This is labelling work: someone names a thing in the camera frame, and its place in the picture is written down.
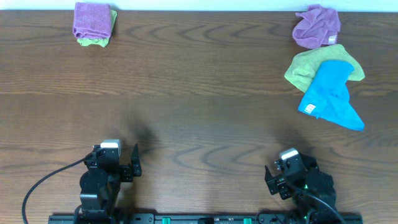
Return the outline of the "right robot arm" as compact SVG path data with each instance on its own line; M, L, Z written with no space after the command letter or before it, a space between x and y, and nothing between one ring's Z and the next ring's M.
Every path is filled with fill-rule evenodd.
M336 190L331 175L322 172L314 157L291 148L280 153L275 161L279 175L273 176L265 167L264 180L271 195L292 199L297 209L289 222L346 223L337 211Z

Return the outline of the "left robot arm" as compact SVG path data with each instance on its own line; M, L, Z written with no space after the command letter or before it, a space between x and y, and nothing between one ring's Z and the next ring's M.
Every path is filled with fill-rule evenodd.
M83 162L88 171L80 178L81 205L74 211L73 223L122 223L125 219L116 201L121 184L142 175L138 145L132 148L130 163L121 165L121 143L109 139L94 145Z

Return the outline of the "blue microfibre cloth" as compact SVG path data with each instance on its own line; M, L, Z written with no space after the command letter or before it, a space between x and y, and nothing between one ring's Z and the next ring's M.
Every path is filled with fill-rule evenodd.
M344 128L363 131L364 123L349 102L350 95L346 86L353 71L352 64L346 61L322 62L298 110Z

